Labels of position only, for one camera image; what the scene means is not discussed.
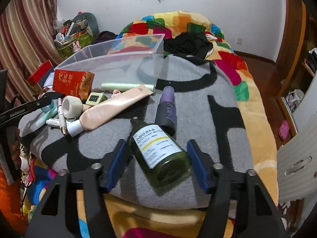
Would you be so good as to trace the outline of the teal tube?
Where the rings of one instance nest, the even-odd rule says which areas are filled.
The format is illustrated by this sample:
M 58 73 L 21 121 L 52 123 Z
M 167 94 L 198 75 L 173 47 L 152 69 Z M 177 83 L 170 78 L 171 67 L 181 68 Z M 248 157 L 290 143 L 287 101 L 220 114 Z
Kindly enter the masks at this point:
M 42 127 L 43 125 L 46 124 L 46 121 L 48 119 L 53 118 L 57 114 L 57 106 L 55 105 L 52 109 L 50 109 L 48 112 L 46 112 L 37 122 L 35 123 L 35 126 L 37 128 Z

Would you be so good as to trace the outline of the white ointment tube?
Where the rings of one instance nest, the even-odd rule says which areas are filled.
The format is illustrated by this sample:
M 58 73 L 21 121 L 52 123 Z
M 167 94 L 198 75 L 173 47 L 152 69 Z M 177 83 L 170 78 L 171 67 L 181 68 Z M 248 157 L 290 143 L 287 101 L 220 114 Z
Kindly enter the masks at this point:
M 50 127 L 58 127 L 59 128 L 61 126 L 59 119 L 55 119 L 55 118 L 51 118 L 51 119 L 46 120 L 46 124 Z

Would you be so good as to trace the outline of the white tape roll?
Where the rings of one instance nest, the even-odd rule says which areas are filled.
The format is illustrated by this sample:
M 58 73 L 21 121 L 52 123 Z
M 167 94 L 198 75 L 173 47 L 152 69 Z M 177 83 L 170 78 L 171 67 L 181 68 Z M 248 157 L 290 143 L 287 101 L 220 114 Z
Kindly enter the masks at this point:
M 66 96 L 62 102 L 62 112 L 67 119 L 79 118 L 83 112 L 82 101 L 75 96 Z

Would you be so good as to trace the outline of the white gold pen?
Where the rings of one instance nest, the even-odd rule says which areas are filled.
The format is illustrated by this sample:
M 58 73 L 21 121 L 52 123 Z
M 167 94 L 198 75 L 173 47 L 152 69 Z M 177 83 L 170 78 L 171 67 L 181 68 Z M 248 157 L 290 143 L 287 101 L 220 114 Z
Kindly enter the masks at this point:
M 65 120 L 65 117 L 63 115 L 63 112 L 62 112 L 62 100 L 61 100 L 61 98 L 58 98 L 58 100 L 57 100 L 57 112 L 58 112 L 58 116 L 59 116 L 60 130 L 61 130 L 62 134 L 64 136 L 66 136 L 67 135 L 67 124 L 66 124 L 66 120 Z

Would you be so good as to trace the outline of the red cigarette box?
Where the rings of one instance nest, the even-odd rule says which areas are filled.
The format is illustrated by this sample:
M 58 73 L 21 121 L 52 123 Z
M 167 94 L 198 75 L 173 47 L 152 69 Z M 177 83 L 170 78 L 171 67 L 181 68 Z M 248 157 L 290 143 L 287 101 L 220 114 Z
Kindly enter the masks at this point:
M 87 100 L 91 93 L 94 73 L 57 69 L 54 72 L 53 91 Z

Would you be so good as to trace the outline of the green glass bottle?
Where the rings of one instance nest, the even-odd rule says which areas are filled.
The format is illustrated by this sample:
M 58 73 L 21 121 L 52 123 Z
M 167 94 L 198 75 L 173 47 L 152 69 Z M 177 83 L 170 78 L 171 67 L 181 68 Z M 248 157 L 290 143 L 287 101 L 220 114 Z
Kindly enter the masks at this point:
M 130 122 L 130 148 L 154 189 L 170 186 L 187 174 L 191 167 L 187 152 L 162 127 L 137 117 Z

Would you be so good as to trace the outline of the mahjong tile block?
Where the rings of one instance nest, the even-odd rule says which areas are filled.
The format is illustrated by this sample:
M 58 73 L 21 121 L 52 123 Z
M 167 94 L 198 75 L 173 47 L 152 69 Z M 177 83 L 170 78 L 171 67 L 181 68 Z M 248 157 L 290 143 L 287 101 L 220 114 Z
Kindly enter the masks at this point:
M 91 92 L 85 104 L 90 106 L 96 106 L 106 100 L 107 100 L 107 97 L 103 93 Z

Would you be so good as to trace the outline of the pink cosmetic tube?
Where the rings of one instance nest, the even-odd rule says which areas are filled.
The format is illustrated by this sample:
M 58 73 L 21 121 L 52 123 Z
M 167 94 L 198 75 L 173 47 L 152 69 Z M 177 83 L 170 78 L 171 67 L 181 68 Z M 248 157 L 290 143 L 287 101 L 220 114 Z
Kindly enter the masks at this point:
M 68 133 L 72 137 L 75 137 L 83 131 L 95 130 L 128 107 L 152 94 L 153 92 L 144 85 L 117 94 L 83 112 L 78 120 L 67 125 Z

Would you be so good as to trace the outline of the braided rope toy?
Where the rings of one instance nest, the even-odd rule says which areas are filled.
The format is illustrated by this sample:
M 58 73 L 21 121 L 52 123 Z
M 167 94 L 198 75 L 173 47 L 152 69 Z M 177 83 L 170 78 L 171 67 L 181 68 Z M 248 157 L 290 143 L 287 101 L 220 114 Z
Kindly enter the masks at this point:
M 119 90 L 105 90 L 102 88 L 93 88 L 91 91 L 96 93 L 103 93 L 108 97 L 115 97 L 116 95 L 121 93 Z

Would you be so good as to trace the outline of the purple spray bottle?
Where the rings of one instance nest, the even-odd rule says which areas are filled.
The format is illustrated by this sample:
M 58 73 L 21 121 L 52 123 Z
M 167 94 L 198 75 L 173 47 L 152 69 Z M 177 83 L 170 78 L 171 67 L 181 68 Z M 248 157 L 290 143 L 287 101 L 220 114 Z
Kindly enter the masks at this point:
M 162 129 L 170 136 L 173 137 L 176 134 L 177 117 L 175 91 L 172 86 L 166 86 L 163 89 L 154 123 L 162 127 Z

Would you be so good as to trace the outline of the light green roll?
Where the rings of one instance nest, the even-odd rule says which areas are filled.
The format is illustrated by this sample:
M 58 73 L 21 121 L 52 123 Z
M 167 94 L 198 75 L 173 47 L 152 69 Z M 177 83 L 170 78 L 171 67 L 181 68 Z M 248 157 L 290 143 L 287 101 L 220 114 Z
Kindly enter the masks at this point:
M 101 88 L 107 91 L 118 90 L 120 92 L 127 91 L 132 88 L 144 85 L 150 91 L 155 90 L 155 84 L 141 84 L 141 83 L 102 83 Z

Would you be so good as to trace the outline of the red flat box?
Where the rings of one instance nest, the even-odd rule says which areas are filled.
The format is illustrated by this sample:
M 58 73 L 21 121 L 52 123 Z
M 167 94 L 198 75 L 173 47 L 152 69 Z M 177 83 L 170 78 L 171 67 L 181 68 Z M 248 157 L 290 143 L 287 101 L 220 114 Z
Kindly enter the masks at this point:
M 52 69 L 53 65 L 50 60 L 42 63 L 38 69 L 26 80 L 31 85 L 34 86 Z

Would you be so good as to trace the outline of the grey black blanket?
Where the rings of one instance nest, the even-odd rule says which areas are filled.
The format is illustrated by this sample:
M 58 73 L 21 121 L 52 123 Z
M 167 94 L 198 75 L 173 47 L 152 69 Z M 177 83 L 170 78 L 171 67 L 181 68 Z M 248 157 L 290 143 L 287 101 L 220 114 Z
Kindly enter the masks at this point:
M 185 148 L 195 140 L 199 148 L 215 162 L 238 172 L 253 167 L 251 148 L 234 89 L 241 82 L 233 65 L 224 60 L 200 62 L 193 57 L 168 56 L 167 71 L 158 80 L 154 95 L 135 103 L 114 119 L 76 137 L 63 136 L 47 125 L 37 127 L 42 116 L 37 110 L 20 123 L 23 144 L 55 171 L 76 172 L 86 169 L 120 139 L 147 147 L 146 162 L 158 165 L 167 151 L 161 125 L 154 122 L 162 89 L 170 85 L 176 99 L 176 141 Z

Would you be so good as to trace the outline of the green clutter basket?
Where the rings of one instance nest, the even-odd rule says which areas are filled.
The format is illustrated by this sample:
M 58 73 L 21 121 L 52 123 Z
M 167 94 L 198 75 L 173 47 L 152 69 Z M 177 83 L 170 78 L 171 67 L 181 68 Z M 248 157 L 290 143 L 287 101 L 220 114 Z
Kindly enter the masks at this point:
M 65 37 L 63 34 L 58 34 L 58 38 L 54 40 L 58 52 L 63 59 L 67 59 L 80 49 L 90 45 L 94 38 L 87 31 L 82 31 L 69 36 L 68 40 L 61 39 Z

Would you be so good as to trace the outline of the colourful patchwork quilt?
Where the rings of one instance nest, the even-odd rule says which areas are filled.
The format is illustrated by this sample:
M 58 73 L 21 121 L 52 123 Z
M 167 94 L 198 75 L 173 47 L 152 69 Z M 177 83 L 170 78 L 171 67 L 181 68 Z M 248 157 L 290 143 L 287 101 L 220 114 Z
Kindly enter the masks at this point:
M 212 40 L 214 52 L 208 60 L 214 60 L 233 84 L 250 143 L 254 169 L 277 204 L 275 138 L 247 63 L 234 53 L 223 31 L 201 14 L 175 11 L 136 19 L 124 27 L 118 37 L 164 33 L 166 38 L 174 38 L 183 32 L 198 30 L 215 37 Z M 205 216 L 205 212 L 198 209 L 164 210 L 139 206 L 115 195 L 106 195 L 105 203 L 118 237 L 195 237 Z

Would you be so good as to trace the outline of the rabbit figurine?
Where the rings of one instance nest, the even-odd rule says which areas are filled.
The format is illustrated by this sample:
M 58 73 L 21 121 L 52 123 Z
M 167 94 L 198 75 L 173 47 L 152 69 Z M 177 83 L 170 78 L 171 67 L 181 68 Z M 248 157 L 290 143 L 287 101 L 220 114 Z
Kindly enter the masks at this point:
M 75 42 L 73 42 L 73 53 L 77 53 L 78 51 L 80 51 L 82 49 L 81 45 L 79 44 L 79 41 L 76 40 Z

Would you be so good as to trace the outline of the striped curtain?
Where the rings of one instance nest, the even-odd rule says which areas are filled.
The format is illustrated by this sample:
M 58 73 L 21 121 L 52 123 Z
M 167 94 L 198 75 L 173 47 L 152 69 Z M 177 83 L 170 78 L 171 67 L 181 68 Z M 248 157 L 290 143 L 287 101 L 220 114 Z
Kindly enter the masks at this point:
M 32 101 L 40 91 L 27 82 L 49 60 L 63 61 L 53 42 L 57 0 L 1 0 L 1 69 L 8 71 L 6 98 L 20 94 Z

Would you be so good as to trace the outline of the pink croc shoe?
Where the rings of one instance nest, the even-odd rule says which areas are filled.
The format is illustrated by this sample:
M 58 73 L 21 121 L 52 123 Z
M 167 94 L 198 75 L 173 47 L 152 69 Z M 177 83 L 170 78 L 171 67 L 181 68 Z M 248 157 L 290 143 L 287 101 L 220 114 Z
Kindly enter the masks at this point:
M 286 140 L 288 133 L 289 133 L 290 127 L 288 125 L 288 121 L 287 120 L 283 120 L 283 122 L 281 123 L 279 129 L 278 129 L 278 134 L 279 137 L 282 140 Z

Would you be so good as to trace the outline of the dark purple clothing pile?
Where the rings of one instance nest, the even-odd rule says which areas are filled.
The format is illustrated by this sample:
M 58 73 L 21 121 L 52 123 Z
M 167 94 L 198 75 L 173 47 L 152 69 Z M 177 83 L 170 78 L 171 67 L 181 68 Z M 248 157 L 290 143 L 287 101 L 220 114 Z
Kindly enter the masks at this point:
M 111 31 L 102 31 L 99 35 L 96 36 L 94 41 L 91 43 L 92 45 L 98 44 L 100 42 L 106 42 L 110 40 L 115 40 L 117 38 L 117 34 Z

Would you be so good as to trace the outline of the grey green plush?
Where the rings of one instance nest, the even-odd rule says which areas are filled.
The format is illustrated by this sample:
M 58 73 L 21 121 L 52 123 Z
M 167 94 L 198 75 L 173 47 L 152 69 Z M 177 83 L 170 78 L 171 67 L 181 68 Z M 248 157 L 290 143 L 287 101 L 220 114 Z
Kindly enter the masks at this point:
M 94 14 L 90 12 L 82 12 L 73 18 L 73 22 L 76 23 L 81 30 L 85 30 L 92 37 L 99 35 L 98 22 Z

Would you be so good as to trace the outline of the white plastic chair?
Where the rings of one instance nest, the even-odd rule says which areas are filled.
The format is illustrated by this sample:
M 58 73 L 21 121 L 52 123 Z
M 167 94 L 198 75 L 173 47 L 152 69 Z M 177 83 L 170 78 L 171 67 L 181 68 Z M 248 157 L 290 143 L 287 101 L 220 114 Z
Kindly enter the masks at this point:
M 301 130 L 277 152 L 279 203 L 316 192 L 316 127 Z

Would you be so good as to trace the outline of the clear plastic storage bin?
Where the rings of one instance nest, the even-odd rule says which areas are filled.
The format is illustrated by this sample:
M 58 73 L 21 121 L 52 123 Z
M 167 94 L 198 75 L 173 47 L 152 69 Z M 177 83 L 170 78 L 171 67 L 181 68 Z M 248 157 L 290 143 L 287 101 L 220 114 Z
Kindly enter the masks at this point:
M 93 88 L 102 83 L 155 84 L 161 75 L 164 34 L 129 36 L 88 45 L 55 69 L 94 73 Z

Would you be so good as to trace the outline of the black clothing pile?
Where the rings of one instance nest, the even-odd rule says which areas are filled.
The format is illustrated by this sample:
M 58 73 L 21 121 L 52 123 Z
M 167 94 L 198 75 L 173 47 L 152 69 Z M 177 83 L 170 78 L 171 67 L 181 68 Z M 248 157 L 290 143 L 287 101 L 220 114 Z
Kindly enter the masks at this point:
M 208 41 L 204 32 L 185 32 L 175 38 L 164 40 L 164 51 L 173 55 L 193 56 L 205 59 L 213 51 L 213 43 Z

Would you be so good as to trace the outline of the wooden wardrobe shelf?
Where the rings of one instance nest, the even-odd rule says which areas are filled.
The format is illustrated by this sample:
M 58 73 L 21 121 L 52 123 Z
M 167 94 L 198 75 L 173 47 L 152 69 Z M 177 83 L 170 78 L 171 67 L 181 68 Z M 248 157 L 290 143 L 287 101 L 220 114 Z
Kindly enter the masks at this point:
M 281 76 L 277 95 L 286 116 L 291 137 L 298 132 L 293 113 L 299 103 L 288 104 L 288 95 L 296 90 L 307 93 L 315 76 L 315 66 L 309 62 L 308 51 L 316 47 L 316 15 L 309 0 L 285 0 L 285 23 L 276 69 Z

